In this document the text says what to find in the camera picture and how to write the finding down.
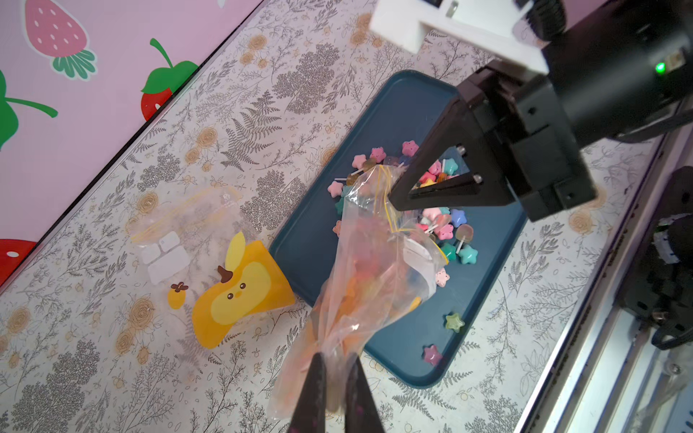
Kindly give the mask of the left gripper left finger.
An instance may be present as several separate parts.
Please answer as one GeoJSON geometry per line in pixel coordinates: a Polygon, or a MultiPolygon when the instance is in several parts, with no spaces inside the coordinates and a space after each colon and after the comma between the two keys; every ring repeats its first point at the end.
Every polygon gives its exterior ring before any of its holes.
{"type": "Polygon", "coordinates": [[[325,433],[327,367],[322,353],[311,360],[301,395],[289,425],[289,433],[325,433]]]}

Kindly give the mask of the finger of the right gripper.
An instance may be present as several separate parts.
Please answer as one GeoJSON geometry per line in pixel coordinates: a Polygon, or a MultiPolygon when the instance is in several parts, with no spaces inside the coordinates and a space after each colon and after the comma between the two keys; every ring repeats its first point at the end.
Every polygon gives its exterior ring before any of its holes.
{"type": "Polygon", "coordinates": [[[400,211],[504,207],[515,202],[482,127],[462,97],[451,99],[389,193],[400,211]]]}

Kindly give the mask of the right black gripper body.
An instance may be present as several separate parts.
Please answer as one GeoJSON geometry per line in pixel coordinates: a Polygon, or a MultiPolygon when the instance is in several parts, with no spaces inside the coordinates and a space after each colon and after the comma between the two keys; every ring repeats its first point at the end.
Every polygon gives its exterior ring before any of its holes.
{"type": "Polygon", "coordinates": [[[468,173],[458,206],[519,202],[539,220],[593,200],[581,152],[638,143],[692,121],[671,106],[692,93],[689,1],[609,1],[542,50],[547,74],[493,61],[465,79],[454,142],[468,173]]]}

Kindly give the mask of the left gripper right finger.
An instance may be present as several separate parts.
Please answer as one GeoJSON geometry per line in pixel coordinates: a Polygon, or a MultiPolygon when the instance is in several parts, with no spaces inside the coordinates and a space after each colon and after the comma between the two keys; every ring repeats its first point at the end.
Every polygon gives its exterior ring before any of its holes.
{"type": "Polygon", "coordinates": [[[385,433],[357,354],[351,354],[348,359],[345,405],[346,433],[385,433]]]}

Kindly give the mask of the ziploc bag of lollipops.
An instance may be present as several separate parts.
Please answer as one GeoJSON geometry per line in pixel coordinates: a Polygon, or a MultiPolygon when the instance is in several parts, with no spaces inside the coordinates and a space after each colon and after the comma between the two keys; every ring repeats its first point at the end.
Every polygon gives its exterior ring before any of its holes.
{"type": "Polygon", "coordinates": [[[341,218],[336,258],[303,330],[294,340],[275,382],[269,413],[290,417],[316,353],[327,367],[327,406],[339,412],[345,403],[348,359],[437,290],[436,274],[448,260],[417,226],[411,211],[398,211],[394,228],[375,198],[351,192],[341,218]]]}

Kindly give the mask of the ziploc bag of star candies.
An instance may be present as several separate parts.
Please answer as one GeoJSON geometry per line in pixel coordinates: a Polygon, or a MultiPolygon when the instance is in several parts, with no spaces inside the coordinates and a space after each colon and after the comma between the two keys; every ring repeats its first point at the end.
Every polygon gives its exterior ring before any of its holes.
{"type": "Polygon", "coordinates": [[[206,349],[219,346],[241,319],[295,302],[241,201],[231,187],[202,189],[160,205],[129,229],[151,285],[206,349]]]}

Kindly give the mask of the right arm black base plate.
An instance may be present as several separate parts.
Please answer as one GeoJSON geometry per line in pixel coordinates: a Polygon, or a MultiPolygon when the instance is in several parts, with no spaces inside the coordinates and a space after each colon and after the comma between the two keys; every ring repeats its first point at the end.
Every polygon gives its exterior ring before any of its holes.
{"type": "Polygon", "coordinates": [[[617,303],[657,331],[664,351],[692,341],[692,168],[673,171],[653,212],[617,303]]]}

